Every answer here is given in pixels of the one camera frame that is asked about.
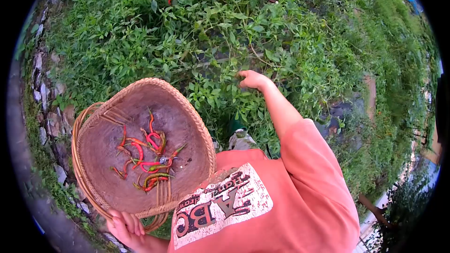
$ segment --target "woven basket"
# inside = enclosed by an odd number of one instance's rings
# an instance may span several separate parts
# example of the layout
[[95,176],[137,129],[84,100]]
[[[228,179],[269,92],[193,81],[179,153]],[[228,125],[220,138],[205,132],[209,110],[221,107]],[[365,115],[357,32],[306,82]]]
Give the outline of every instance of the woven basket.
[[[132,186],[141,170],[129,171],[123,181],[109,167],[121,168],[127,160],[124,153],[116,156],[124,124],[127,137],[145,140],[139,129],[149,130],[148,108],[155,118],[154,129],[166,135],[166,156],[183,143],[187,146],[173,161],[175,178],[160,181],[145,194]],[[137,149],[127,149],[138,157]],[[154,153],[143,150],[145,161],[154,159]],[[158,78],[136,81],[109,101],[83,110],[73,127],[72,158],[76,179],[94,208],[109,219],[110,207],[134,213],[138,218],[156,215],[146,232],[162,225],[179,200],[216,171],[211,136],[199,114],[177,89]]]

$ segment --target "hand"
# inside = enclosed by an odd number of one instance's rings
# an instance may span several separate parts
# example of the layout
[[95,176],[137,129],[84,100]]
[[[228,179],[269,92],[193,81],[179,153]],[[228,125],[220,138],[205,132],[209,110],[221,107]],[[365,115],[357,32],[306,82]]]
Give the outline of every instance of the hand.
[[108,230],[121,243],[138,251],[147,247],[148,240],[143,225],[134,214],[114,209],[110,209],[108,212],[112,215],[112,220],[107,219]]
[[275,85],[268,77],[253,70],[241,70],[238,72],[238,75],[245,77],[239,84],[241,88],[256,88],[263,92],[267,87]]

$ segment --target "coral sweatshirt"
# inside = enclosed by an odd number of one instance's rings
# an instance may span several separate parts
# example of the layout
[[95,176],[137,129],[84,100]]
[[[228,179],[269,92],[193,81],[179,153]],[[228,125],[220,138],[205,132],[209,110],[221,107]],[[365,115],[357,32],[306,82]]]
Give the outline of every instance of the coral sweatshirt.
[[217,154],[217,172],[175,209],[169,252],[351,252],[360,226],[332,150],[311,119],[260,149]]

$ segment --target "vegetation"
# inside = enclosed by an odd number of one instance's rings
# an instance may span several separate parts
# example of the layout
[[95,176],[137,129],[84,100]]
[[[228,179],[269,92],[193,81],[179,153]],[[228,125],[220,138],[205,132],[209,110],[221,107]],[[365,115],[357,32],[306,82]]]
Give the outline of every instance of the vegetation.
[[390,203],[384,211],[384,222],[378,224],[379,235],[372,244],[378,252],[397,252],[405,244],[431,198],[428,164],[424,160],[396,189],[387,193]]
[[[30,50],[34,46],[34,39],[32,38],[28,44],[28,49]],[[25,62],[22,69],[24,78],[26,81],[31,82],[31,70],[32,70],[32,59]],[[110,242],[105,242],[102,237],[99,236],[94,224],[89,220],[89,218],[82,212],[80,208],[77,208],[74,203],[69,199],[76,198],[79,199],[78,194],[75,191],[75,184],[71,184],[69,187],[64,187],[58,182],[58,176],[53,169],[54,164],[57,160],[53,156],[53,151],[51,149],[50,143],[47,142],[44,146],[41,145],[39,138],[40,124],[36,120],[36,116],[40,111],[40,104],[36,104],[33,99],[33,94],[31,87],[26,86],[23,92],[23,108],[25,114],[25,126],[26,133],[28,135],[28,142],[30,144],[30,150],[34,158],[33,166],[31,170],[38,174],[41,178],[41,183],[37,185],[28,186],[25,185],[28,193],[34,188],[38,189],[41,185],[44,186],[49,191],[50,197],[54,200],[56,206],[63,210],[66,217],[77,221],[78,226],[87,233],[87,237],[91,240],[92,244],[106,252],[115,252],[114,247],[110,246]]]
[[[354,198],[371,200],[409,159],[408,127],[432,123],[422,88],[434,96],[437,50],[428,25],[403,0],[62,1],[61,16],[49,18],[45,32],[49,52],[61,57],[49,76],[67,85],[53,102],[61,108],[74,104],[79,112],[141,78],[163,78],[222,145],[238,111],[274,155],[279,141],[264,99],[237,87],[238,70],[269,76],[304,117],[321,123],[330,120],[321,116],[331,104],[366,96],[364,75],[376,77],[374,122],[347,116],[344,140],[327,139]],[[358,150],[355,137],[363,141]]]

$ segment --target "woman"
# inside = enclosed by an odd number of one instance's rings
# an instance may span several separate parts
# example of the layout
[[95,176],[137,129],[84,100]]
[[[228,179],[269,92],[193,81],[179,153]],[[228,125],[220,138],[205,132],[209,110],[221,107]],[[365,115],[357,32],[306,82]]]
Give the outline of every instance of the woman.
[[216,174],[187,195],[172,218],[171,240],[144,233],[135,215],[110,210],[110,232],[137,252],[351,252],[360,233],[340,166],[311,119],[303,119],[266,76],[256,88],[281,142],[269,160],[242,129],[217,154]]

